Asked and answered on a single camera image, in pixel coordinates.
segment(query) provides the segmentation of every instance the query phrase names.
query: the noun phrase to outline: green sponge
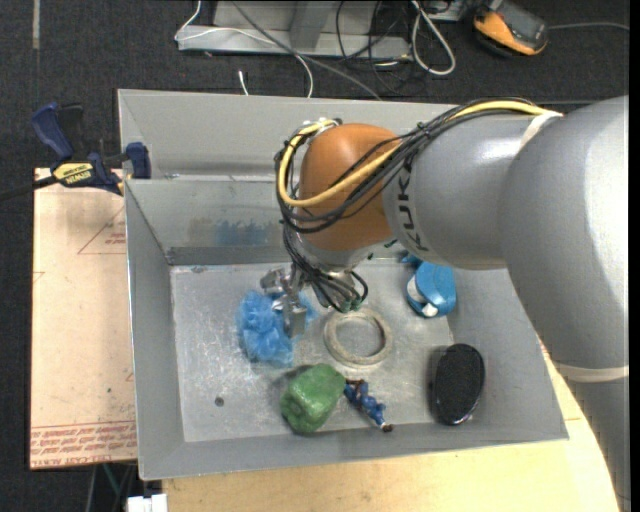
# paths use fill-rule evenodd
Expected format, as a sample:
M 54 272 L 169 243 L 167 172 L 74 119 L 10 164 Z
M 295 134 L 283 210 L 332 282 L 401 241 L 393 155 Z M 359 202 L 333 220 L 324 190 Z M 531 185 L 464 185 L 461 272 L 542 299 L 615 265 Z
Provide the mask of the green sponge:
M 344 386 L 344 376 L 328 364 L 312 366 L 289 383 L 280 410 L 296 432 L 314 432 L 331 415 Z

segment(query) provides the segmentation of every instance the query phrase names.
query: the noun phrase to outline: cardboard sheet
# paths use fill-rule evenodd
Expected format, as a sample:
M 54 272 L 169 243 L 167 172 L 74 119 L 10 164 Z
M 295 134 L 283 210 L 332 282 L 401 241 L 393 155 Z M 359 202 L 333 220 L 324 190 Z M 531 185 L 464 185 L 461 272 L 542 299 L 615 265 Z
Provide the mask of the cardboard sheet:
M 137 457 L 124 200 L 34 194 L 32 469 Z

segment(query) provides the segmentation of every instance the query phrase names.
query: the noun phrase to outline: gray floor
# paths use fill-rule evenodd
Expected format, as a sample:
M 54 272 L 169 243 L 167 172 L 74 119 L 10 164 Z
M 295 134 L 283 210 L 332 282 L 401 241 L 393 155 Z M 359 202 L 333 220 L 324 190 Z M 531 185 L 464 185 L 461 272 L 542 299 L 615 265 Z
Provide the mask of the gray floor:
M 205 56 L 177 51 L 173 34 L 195 2 L 41 0 L 39 49 L 34 49 L 34 3 L 3 0 L 0 7 L 0 192 L 26 185 L 32 169 L 52 163 L 29 118 L 45 103 L 80 102 L 92 148 L 119 147 L 118 88 L 242 94 L 237 71 L 248 73 L 252 94 L 303 96 L 307 79 L 289 56 Z M 609 21 L 629 25 L 629 0 L 520 2 L 550 25 Z M 205 23 L 212 2 L 205 2 Z M 629 33 L 615 27 L 556 30 L 533 58 L 503 59 L 474 39 L 468 23 L 443 29 L 458 59 L 447 77 L 424 74 L 403 84 L 376 77 L 366 64 L 336 65 L 397 101 L 460 103 L 516 95 L 568 111 L 628 93 Z M 428 39 L 423 44 L 432 44 Z M 444 62 L 435 54 L 434 62 Z M 364 98 L 356 85 L 312 67 L 317 97 Z M 400 93 L 392 93 L 384 80 Z M 33 203 L 23 196 L 0 203 L 0 509 L 83 510 L 92 468 L 30 472 L 29 346 Z M 114 467 L 116 479 L 125 467 Z M 108 479 L 97 472 L 96 510 L 109 510 Z

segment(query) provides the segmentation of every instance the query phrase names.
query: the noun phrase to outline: orange device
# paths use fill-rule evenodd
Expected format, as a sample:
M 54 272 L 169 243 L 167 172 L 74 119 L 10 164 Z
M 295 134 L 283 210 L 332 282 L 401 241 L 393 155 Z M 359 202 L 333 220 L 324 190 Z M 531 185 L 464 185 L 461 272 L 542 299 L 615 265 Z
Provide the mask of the orange device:
M 536 55 L 549 40 L 544 20 L 507 0 L 494 0 L 480 7 L 473 26 L 480 41 L 503 56 Z

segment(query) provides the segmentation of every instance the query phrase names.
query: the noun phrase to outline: yellow cable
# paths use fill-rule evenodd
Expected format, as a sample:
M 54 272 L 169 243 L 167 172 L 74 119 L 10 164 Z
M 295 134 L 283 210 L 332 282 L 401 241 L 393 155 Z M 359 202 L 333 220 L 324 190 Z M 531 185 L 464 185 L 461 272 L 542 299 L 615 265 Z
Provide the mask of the yellow cable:
M 507 111 L 516 110 L 524 114 L 529 114 L 534 116 L 539 116 L 539 115 L 551 112 L 550 110 L 546 110 L 536 105 L 529 105 L 527 103 L 521 103 L 519 101 L 496 100 L 496 101 L 487 101 L 484 103 L 479 103 L 477 105 L 473 105 L 471 107 L 465 108 L 464 110 L 461 110 L 460 112 L 452 116 L 451 119 L 455 119 L 456 117 L 459 117 L 465 114 L 473 114 L 475 112 L 481 112 L 484 110 L 494 110 L 494 109 L 503 109 Z M 285 170 L 289 166 L 289 161 L 291 159 L 291 156 L 295 153 L 295 150 L 297 149 L 298 144 L 300 143 L 300 140 L 302 139 L 303 135 L 307 135 L 309 133 L 318 131 L 322 126 L 326 126 L 327 124 L 330 124 L 330 123 L 333 123 L 333 122 L 326 121 L 324 122 L 324 124 L 319 122 L 300 130 L 291 139 L 291 142 L 287 146 L 287 149 L 282 157 L 282 161 L 280 162 L 280 168 L 278 171 L 278 193 L 280 194 L 280 197 L 286 204 L 293 207 L 299 207 L 299 208 L 308 208 L 310 206 L 316 206 L 319 203 L 326 201 L 330 197 L 335 196 L 336 194 L 343 191 L 345 188 L 351 186 L 352 184 L 366 179 L 368 176 L 370 176 L 371 174 L 373 174 L 373 172 L 376 171 L 376 169 L 380 164 L 382 164 L 385 160 L 387 160 L 387 158 L 389 158 L 394 153 L 394 151 L 396 151 L 396 149 L 400 147 L 398 145 L 393 149 L 383 153 L 382 155 L 375 158 L 368 164 L 363 165 L 360 169 L 355 171 L 353 174 L 350 174 L 347 178 L 345 178 L 340 183 L 337 183 L 333 187 L 325 190 L 324 192 L 321 192 L 320 194 L 317 194 L 313 197 L 309 197 L 307 199 L 293 199 L 287 193 L 287 187 L 284 179 Z

